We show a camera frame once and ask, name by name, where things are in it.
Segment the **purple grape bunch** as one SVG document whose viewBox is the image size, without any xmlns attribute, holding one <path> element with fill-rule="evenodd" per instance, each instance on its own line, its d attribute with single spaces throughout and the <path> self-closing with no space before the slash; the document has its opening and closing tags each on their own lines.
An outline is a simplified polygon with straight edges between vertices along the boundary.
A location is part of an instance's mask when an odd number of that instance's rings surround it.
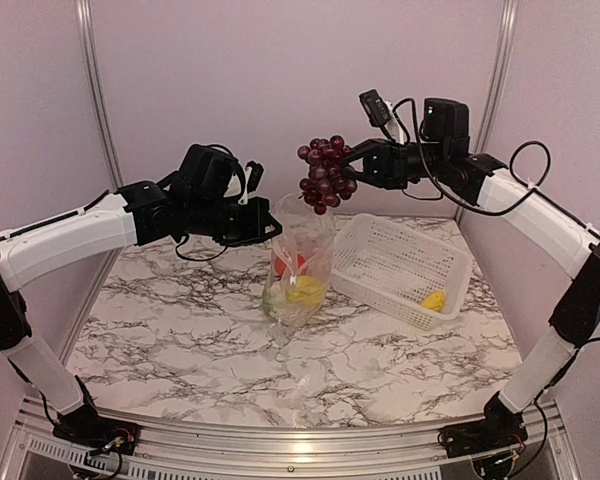
<svg viewBox="0 0 600 480">
<path fill-rule="evenodd" d="M 338 208 L 357 191 L 357 182 L 345 176 L 351 169 L 343 159 L 350 152 L 341 135 L 314 138 L 298 147 L 297 157 L 308 166 L 308 173 L 299 181 L 300 198 L 315 214 L 322 216 Z"/>
</svg>

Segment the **orange tangerine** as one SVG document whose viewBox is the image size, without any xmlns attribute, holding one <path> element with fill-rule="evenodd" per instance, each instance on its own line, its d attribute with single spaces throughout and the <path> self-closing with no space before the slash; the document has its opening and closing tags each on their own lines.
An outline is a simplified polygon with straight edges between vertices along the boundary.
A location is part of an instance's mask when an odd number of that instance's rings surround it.
<svg viewBox="0 0 600 480">
<path fill-rule="evenodd" d="M 305 263 L 305 258 L 302 255 L 298 255 L 297 263 L 299 267 L 302 267 Z M 280 257 L 276 257 L 274 261 L 274 271 L 276 275 L 282 277 L 286 269 L 287 265 L 285 264 L 285 262 Z"/>
</svg>

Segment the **white green cabbage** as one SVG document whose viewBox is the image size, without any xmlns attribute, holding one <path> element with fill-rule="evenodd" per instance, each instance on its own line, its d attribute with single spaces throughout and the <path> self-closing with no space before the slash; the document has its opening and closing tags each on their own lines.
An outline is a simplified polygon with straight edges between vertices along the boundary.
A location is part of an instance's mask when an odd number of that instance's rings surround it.
<svg viewBox="0 0 600 480">
<path fill-rule="evenodd" d="M 290 304 L 286 299 L 285 289 L 280 282 L 274 282 L 263 290 L 262 310 L 265 315 L 276 322 L 282 322 L 290 312 Z"/>
</svg>

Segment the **clear zip top bag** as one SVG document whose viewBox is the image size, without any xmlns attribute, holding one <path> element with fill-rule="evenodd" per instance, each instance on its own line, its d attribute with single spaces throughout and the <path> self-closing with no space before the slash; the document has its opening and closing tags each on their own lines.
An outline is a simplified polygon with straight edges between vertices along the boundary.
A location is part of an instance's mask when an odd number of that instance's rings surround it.
<svg viewBox="0 0 600 480">
<path fill-rule="evenodd" d="M 271 241 L 262 310 L 275 329 L 288 334 L 308 326 L 326 300 L 336 222 L 329 212 L 317 214 L 298 194 L 281 198 L 273 216 L 283 231 Z"/>
</svg>

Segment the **yellow banana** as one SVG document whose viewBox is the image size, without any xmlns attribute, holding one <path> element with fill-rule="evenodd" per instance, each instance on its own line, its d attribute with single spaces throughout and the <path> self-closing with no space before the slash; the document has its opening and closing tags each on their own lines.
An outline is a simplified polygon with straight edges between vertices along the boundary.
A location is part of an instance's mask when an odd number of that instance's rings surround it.
<svg viewBox="0 0 600 480">
<path fill-rule="evenodd" d="M 289 303 L 303 308 L 319 307 L 324 297 L 324 283 L 316 277 L 307 275 L 296 277 L 295 282 L 285 291 L 285 298 Z"/>
</svg>

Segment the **yellow lemon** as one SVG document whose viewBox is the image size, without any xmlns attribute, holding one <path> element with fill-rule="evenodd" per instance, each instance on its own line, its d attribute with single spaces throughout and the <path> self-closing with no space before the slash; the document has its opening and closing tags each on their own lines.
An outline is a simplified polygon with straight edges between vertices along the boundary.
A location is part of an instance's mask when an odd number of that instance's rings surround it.
<svg viewBox="0 0 600 480">
<path fill-rule="evenodd" d="M 420 306 L 434 312 L 441 312 L 444 309 L 445 302 L 445 293 L 442 291 L 435 291 L 423 299 Z"/>
</svg>

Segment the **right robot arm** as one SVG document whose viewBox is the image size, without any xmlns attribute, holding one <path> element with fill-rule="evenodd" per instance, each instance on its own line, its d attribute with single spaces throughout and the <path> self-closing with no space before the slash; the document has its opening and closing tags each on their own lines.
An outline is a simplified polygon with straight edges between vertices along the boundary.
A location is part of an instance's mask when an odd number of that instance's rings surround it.
<svg viewBox="0 0 600 480">
<path fill-rule="evenodd" d="M 512 161 L 471 152 L 467 105 L 427 98 L 423 113 L 413 112 L 413 126 L 406 128 L 399 109 L 414 106 L 414 99 L 391 104 L 369 90 L 359 101 L 384 137 L 366 140 L 344 156 L 347 177 L 384 190 L 426 179 L 464 210 L 504 220 L 570 280 L 547 332 L 484 407 L 475 438 L 495 448 L 513 433 L 523 410 L 562 379 L 585 346 L 599 340 L 600 232 L 546 195 L 539 181 L 523 180 Z"/>
</svg>

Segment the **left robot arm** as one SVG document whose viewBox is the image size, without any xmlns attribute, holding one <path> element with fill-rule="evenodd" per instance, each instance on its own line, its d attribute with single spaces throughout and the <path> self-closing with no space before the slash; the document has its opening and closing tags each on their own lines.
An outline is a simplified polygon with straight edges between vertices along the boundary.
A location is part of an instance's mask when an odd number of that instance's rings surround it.
<svg viewBox="0 0 600 480">
<path fill-rule="evenodd" d="M 0 232 L 0 353 L 56 410 L 59 429 L 86 445 L 105 438 L 106 423 L 83 382 L 71 375 L 26 319 L 21 289 L 92 256 L 170 237 L 207 236 L 223 248 L 281 234 L 267 199 L 255 196 L 264 173 L 226 148 L 192 145 L 180 167 L 34 224 Z"/>
</svg>

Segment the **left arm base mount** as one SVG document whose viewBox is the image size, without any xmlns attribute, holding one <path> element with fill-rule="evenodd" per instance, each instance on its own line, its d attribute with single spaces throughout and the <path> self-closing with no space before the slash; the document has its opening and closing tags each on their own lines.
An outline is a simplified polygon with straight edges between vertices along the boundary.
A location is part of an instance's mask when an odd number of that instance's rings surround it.
<svg viewBox="0 0 600 480">
<path fill-rule="evenodd" d="M 71 433 L 65 426 L 54 426 L 52 433 L 56 438 L 89 447 L 98 454 L 116 450 L 122 455 L 132 455 L 139 439 L 140 426 L 133 422 L 102 417 L 94 433 Z M 118 437 L 122 439 L 122 443 L 106 450 L 105 446 Z"/>
</svg>

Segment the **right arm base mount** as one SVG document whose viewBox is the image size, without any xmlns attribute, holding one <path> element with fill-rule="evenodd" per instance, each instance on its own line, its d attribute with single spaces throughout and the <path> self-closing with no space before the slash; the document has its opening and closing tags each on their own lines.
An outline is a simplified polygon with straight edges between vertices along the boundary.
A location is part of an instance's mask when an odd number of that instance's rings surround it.
<svg viewBox="0 0 600 480">
<path fill-rule="evenodd" d="M 471 421 L 442 427 L 437 435 L 439 445 L 448 458 L 482 454 L 509 446 L 521 446 L 528 439 L 524 424 L 513 429 L 496 428 L 488 431 L 484 420 Z"/>
</svg>

